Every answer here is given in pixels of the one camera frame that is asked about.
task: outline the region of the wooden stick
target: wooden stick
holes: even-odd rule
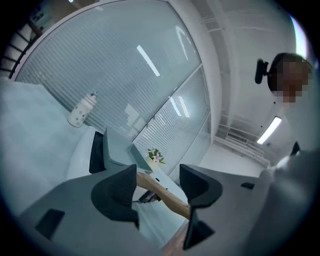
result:
[[[157,183],[150,175],[137,172],[136,184],[156,193],[171,211],[190,220],[190,206]]]

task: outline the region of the black railing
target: black railing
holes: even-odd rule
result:
[[[22,40],[24,40],[25,42],[27,42],[27,45],[24,49],[20,49],[19,47],[13,45],[11,42],[8,44],[7,47],[9,48],[13,48],[15,50],[17,50],[18,52],[20,52],[20,55],[17,59],[13,59],[11,57],[8,56],[3,56],[2,59],[5,59],[7,61],[10,62],[14,62],[14,65],[12,67],[12,69],[8,69],[5,67],[0,67],[0,71],[6,71],[9,72],[9,79],[12,78],[12,76],[14,75],[14,73],[16,72],[17,66],[19,65],[21,59],[23,58],[23,56],[26,54],[27,50],[34,44],[34,42],[42,35],[41,31],[39,31],[35,25],[33,23],[31,23],[30,21],[26,22],[26,24],[29,25],[29,27],[31,28],[31,30],[35,33],[35,36],[28,40],[26,39],[19,31],[16,31],[15,34],[18,35],[20,38],[22,38]]]

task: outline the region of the potted plant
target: potted plant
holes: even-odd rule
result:
[[[147,164],[150,166],[150,168],[155,171],[157,169],[158,163],[165,164],[164,157],[161,155],[159,149],[153,148],[147,150],[147,157],[145,158]]]

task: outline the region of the plaid cloth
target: plaid cloth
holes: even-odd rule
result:
[[[0,188],[14,215],[66,180],[70,158],[88,126],[40,84],[0,81]]]

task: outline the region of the flower pot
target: flower pot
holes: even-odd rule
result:
[[[158,163],[154,162],[149,156],[146,156],[144,160],[146,161],[146,163],[152,171],[155,171],[157,169]]]

